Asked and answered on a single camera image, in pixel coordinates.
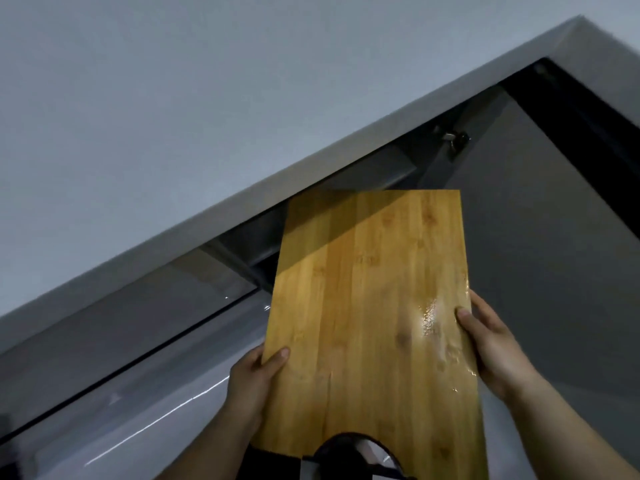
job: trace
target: bamboo board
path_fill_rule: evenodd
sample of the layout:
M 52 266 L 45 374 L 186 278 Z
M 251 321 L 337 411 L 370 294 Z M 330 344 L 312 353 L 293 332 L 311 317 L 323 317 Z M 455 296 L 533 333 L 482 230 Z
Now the bamboo board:
M 405 475 L 487 479 L 457 191 L 309 191 L 289 204 L 264 357 L 277 375 L 254 446 L 313 455 L 372 436 Z

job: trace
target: white countertop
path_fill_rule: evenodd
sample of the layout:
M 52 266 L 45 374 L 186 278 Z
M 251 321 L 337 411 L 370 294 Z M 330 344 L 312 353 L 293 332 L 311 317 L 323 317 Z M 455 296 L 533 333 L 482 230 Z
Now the white countertop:
M 0 0 L 0 351 L 549 55 L 578 15 L 640 50 L 639 13 Z

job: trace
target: person's left arm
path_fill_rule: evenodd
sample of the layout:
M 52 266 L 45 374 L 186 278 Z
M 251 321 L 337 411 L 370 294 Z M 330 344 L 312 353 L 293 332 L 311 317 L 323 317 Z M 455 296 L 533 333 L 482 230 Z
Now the person's left arm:
M 283 348 L 260 365 L 263 346 L 232 368 L 227 399 L 215 418 L 156 480 L 233 480 L 252 436 L 262 422 L 271 379 L 289 358 Z

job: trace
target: wood grain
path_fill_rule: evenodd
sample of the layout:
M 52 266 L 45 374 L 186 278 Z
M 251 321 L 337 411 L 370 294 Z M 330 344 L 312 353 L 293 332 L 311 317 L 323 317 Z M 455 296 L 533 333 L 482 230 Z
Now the wood grain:
M 372 436 L 418 479 L 486 479 L 457 191 L 309 191 L 289 204 L 264 356 L 276 377 L 258 448 L 313 455 Z

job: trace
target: person's right thumb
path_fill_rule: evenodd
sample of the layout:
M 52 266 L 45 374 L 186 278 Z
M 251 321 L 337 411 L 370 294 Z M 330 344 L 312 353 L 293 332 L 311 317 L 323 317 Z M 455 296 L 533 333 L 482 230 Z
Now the person's right thumb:
M 469 335 L 476 343 L 489 333 L 489 329 L 485 327 L 484 323 L 480 322 L 468 309 L 462 306 L 456 308 L 456 317 L 458 318 L 458 323 L 469 332 Z
M 277 371 L 281 370 L 282 366 L 287 362 L 287 360 L 289 359 L 289 352 L 290 350 L 288 347 L 283 347 L 275 354 L 273 354 L 270 359 L 262 365 L 261 369 L 265 374 L 267 374 L 269 379 L 274 377 Z

